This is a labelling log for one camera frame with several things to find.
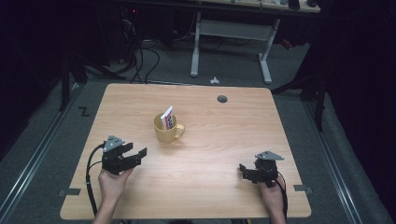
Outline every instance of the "hole in table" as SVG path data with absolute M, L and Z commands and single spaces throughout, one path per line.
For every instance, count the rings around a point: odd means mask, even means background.
M 224 104 L 224 103 L 226 103 L 228 101 L 228 98 L 225 95 L 220 95 L 220 96 L 218 96 L 218 101 L 220 103 Z

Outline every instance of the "gray floor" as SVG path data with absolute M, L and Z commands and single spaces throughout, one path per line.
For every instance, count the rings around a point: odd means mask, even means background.
M 212 85 L 210 80 L 216 77 L 220 86 L 259 87 L 274 89 L 293 79 L 309 45 L 284 49 L 273 45 L 268 58 L 273 84 L 264 84 L 257 53 L 262 44 L 241 40 L 228 40 L 244 45 L 217 44 L 204 42 L 201 50 L 199 76 L 190 77 L 192 46 L 172 48 L 161 44 L 151 48 L 160 55 L 160 62 L 148 77 L 150 83 L 185 83 L 191 85 Z M 157 61 L 157 56 L 143 50 L 144 63 L 140 76 L 145 74 Z M 121 65 L 113 65 L 117 70 Z M 128 83 L 134 75 L 134 69 L 124 74 Z M 95 113 L 100 104 L 105 87 L 116 82 L 106 77 L 90 75 L 84 86 L 77 87 L 73 93 L 74 100 L 67 113 L 60 114 L 58 109 L 61 99 L 60 85 L 56 86 L 47 101 L 40 106 L 29 120 L 29 125 L 19 141 L 0 162 L 0 202 L 15 203 L 9 206 L 8 215 L 0 219 L 5 223 L 89 223 L 89 221 L 62 220 L 59 216 L 64 197 L 62 190 L 68 189 L 71 178 L 85 140 L 88 136 Z M 301 102 L 299 91 L 288 91 L 275 95 L 276 106 L 285 128 L 290 147 L 296 160 L 303 183 L 307 186 L 307 197 L 312 208 L 308 218 L 290 218 L 289 223 L 392 223 L 387 211 L 378 200 L 377 195 L 361 165 L 351 149 L 339 121 L 332 109 L 329 97 L 326 98 L 326 109 L 323 117 L 324 132 L 319 133 L 312 123 L 311 103 Z M 82 107 L 86 114 L 81 116 Z M 50 126 L 58 118 L 61 122 L 57 129 Z M 36 169 L 23 171 L 32 158 L 42 158 Z M 25 188 L 20 190 L 20 197 L 11 197 L 12 188 L 20 176 L 30 172 Z M 339 172 L 342 183 L 334 173 Z M 345 192 L 352 199 L 357 214 L 350 215 L 348 204 L 342 197 Z M 256 219 L 253 223 L 268 223 L 266 219 Z

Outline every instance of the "human hand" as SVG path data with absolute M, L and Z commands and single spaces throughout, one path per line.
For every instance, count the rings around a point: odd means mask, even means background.
M 117 204 L 125 191 L 126 180 L 134 169 L 124 171 L 121 175 L 113 175 L 107 170 L 99 174 L 99 185 L 102 192 L 102 202 L 92 223 L 111 223 Z
M 99 185 L 102 192 L 102 203 L 117 204 L 125 191 L 126 180 L 134 168 L 124 171 L 121 175 L 113 175 L 107 170 L 99 174 Z
M 283 178 L 279 176 L 277 181 L 284 189 L 286 185 Z M 262 190 L 262 202 L 271 217 L 271 223 L 286 223 L 286 219 L 283 214 L 284 204 L 280 186 L 276 182 L 273 182 L 274 186 L 271 188 L 268 188 L 263 182 L 259 182 L 257 184 Z

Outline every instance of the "black cable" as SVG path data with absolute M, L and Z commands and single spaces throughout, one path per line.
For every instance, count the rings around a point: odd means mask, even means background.
M 141 58 L 142 62 L 140 63 L 139 68 L 137 68 L 137 66 L 135 67 L 135 68 L 136 68 L 136 73 L 134 74 L 134 77 L 132 78 L 132 80 L 131 80 L 131 82 L 130 82 L 131 84 L 134 83 L 134 79 L 135 79 L 136 77 L 138 77 L 140 83 L 142 83 L 142 79 L 141 79 L 140 76 L 139 76 L 139 72 L 140 72 L 140 70 L 142 69 L 142 66 L 143 66 L 143 52 L 142 52 L 141 46 L 139 47 L 139 52 L 140 52 L 140 58 Z
M 237 42 L 235 42 L 235 41 L 232 41 L 232 39 L 235 39 L 235 38 L 225 38 L 224 39 L 224 43 L 226 43 L 226 44 L 232 44 L 232 45 L 237 45 L 237 46 L 245 46 L 245 45 L 247 45 L 248 43 L 250 43 L 250 42 L 256 42 L 255 40 L 253 40 L 253 39 L 249 39 L 249 40 L 244 40 L 244 42 L 245 43 L 237 43 Z
M 224 43 L 224 38 L 223 38 L 223 37 L 219 37 L 219 40 L 220 40 L 219 44 L 218 44 L 216 47 L 212 48 L 212 49 L 203 47 L 203 46 L 201 45 L 201 43 L 200 43 L 199 47 L 200 47 L 201 49 L 208 49 L 208 50 L 218 49 L 218 48 L 220 48 L 220 47 L 223 45 L 223 43 Z
M 181 47 L 189 47 L 194 44 L 194 40 L 191 40 L 192 37 L 194 37 L 194 35 L 187 36 L 182 39 L 180 38 L 180 39 L 174 40 L 174 44 L 181 46 Z M 178 42 L 188 42 L 188 44 L 180 44 Z
M 137 59 L 136 59 L 136 56 L 134 55 L 134 52 L 136 51 L 137 48 L 139 48 L 138 47 L 139 40 L 138 40 L 137 35 L 135 35 L 135 36 L 137 38 L 136 41 L 132 45 L 130 45 L 129 49 L 127 50 L 127 52 L 130 52 L 132 54 L 131 60 L 129 61 L 127 66 L 125 66 L 124 68 L 121 68 L 119 71 L 115 72 L 116 74 L 124 73 L 124 72 L 130 70 L 131 68 L 133 68 L 134 66 L 136 66 Z
M 157 55 L 157 62 L 154 64 L 154 66 L 148 71 L 148 73 L 145 76 L 145 83 L 148 84 L 149 74 L 151 73 L 152 70 L 154 70 L 155 67 L 157 67 L 158 63 L 160 62 L 160 55 L 152 49 L 145 49 L 145 50 L 149 50 Z
M 288 217 L 288 195 L 286 194 L 286 181 L 283 175 L 278 172 L 280 176 L 282 177 L 283 183 L 285 183 L 285 188 L 282 187 L 282 185 L 275 179 L 275 182 L 277 185 L 280 187 L 280 191 L 282 192 L 282 201 L 283 201 L 283 215 L 285 216 L 285 220 L 287 220 Z
M 91 168 L 92 168 L 94 165 L 96 165 L 97 163 L 101 163 L 101 161 L 97 161 L 96 163 L 92 164 L 92 165 L 90 166 L 90 170 L 91 170 Z
M 134 55 L 134 51 L 136 48 L 137 48 L 137 46 L 135 44 L 132 44 L 132 46 L 129 47 L 128 51 L 132 52 L 131 60 L 128 62 L 128 64 L 125 67 L 123 67 L 120 70 L 117 70 L 115 72 L 111 72 L 112 74 L 119 75 L 124 72 L 127 72 L 128 70 L 130 70 L 131 68 L 136 66 L 137 59 L 136 59 L 136 56 Z M 86 71 L 94 76 L 104 76 L 105 75 L 105 73 L 103 73 L 103 72 L 96 73 L 96 72 L 92 71 L 89 67 L 86 67 Z
M 95 154 L 95 152 L 99 149 L 99 148 L 103 148 L 105 146 L 104 142 L 103 144 L 97 146 L 91 153 L 90 157 L 88 158 L 88 163 L 87 163 L 87 170 L 86 170 L 86 174 L 85 174 L 85 184 L 87 185 L 87 191 L 88 191 L 88 196 L 90 197 L 90 202 L 91 202 L 91 206 L 92 206 L 92 211 L 93 214 L 96 216 L 96 213 L 98 212 L 98 209 L 96 207 L 96 201 L 95 198 L 93 196 L 93 191 L 92 191 L 92 185 L 91 185 L 91 177 L 90 177 L 90 170 L 91 170 L 91 160 L 93 155 Z
M 183 41 L 183 40 L 186 40 L 186 39 L 190 39 L 191 37 L 195 37 L 195 35 L 191 35 L 190 32 L 192 30 L 192 27 L 195 24 L 196 17 L 197 17 L 197 13 L 194 12 L 194 14 L 192 16 L 192 21 L 191 21 L 191 25 L 190 25 L 189 31 L 187 31 L 187 33 L 185 35 L 183 35 L 181 38 L 174 39 L 174 41 L 173 41 L 174 44 L 182 46 L 182 47 L 187 47 L 187 46 L 191 46 L 194 43 L 193 41 L 191 41 L 189 45 L 181 45 L 181 44 L 178 44 L 177 41 Z

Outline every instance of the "yellow mug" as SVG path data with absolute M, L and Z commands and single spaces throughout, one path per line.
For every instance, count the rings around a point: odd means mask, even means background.
M 163 113 L 158 114 L 154 118 L 154 130 L 157 134 L 157 138 L 160 142 L 163 143 L 171 143 L 175 139 L 183 136 L 184 126 L 177 123 L 177 117 L 172 115 L 172 121 L 174 123 L 174 127 L 169 130 L 163 130 L 163 122 L 161 121 L 161 116 Z

